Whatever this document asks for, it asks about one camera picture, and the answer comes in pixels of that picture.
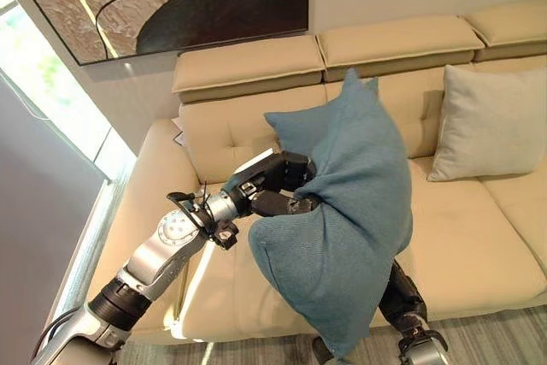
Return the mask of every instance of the white pillow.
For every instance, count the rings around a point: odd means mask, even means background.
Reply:
[[[444,92],[429,181],[535,169],[547,137],[546,68],[487,74],[446,66]]]

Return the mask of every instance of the teal cushion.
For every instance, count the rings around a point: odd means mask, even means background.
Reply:
[[[406,150],[377,89],[378,80],[363,85],[350,70],[328,106],[326,134],[311,150],[317,175],[295,192],[321,205],[250,229],[264,276],[338,358],[368,336],[393,258],[412,233]]]
[[[310,156],[326,135],[329,105],[332,102],[312,109],[266,113],[264,117],[278,135],[282,150]]]

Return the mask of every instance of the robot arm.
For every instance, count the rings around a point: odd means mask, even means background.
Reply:
[[[194,194],[170,193],[168,199],[177,209],[162,218],[154,234],[101,292],[60,328],[33,358],[32,365],[109,364],[111,352],[127,341],[132,327],[206,241],[230,249],[238,234],[233,220],[254,212],[267,215],[275,211],[264,205],[265,197],[259,200],[263,193],[286,205],[290,198],[279,191],[294,191],[314,175],[315,168],[307,157],[268,150],[236,170],[221,192],[201,203]],[[300,209],[297,202],[291,206]]]
[[[237,218],[311,211],[321,202],[319,198],[295,200],[280,191],[295,191],[314,176],[315,165],[306,156],[268,150],[238,168],[218,194],[206,197],[205,192],[201,203],[194,194],[170,193],[168,199],[177,209],[162,218],[152,236],[60,328],[32,365],[112,363],[112,354],[127,341],[133,326],[208,240],[228,250],[237,242],[238,229],[232,222]],[[426,306],[397,263],[380,309],[403,335],[402,364],[448,364],[446,343],[428,329]]]

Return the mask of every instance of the gray carpet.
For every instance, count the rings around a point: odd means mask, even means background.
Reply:
[[[545,365],[547,306],[437,321],[450,347],[450,365]],[[120,365],[317,365],[311,335],[223,344],[127,344]],[[400,338],[373,328],[356,348],[359,365],[396,365]]]

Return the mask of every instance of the leather sofa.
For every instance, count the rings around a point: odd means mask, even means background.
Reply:
[[[278,148],[266,111],[335,98],[348,67],[379,76],[379,94],[407,146],[414,235],[397,256],[431,319],[547,302],[547,158],[527,175],[428,182],[437,145],[445,64],[477,72],[547,69],[547,0],[463,17],[424,16],[188,52],[174,92],[179,118],[150,128],[104,246],[89,296],[115,275],[173,205],[171,191],[218,191],[236,167]],[[184,146],[174,137],[184,131]],[[250,252],[251,216],[238,244],[208,244],[137,324],[133,340],[265,338],[314,329],[262,277]],[[386,322],[374,317],[372,326]]]

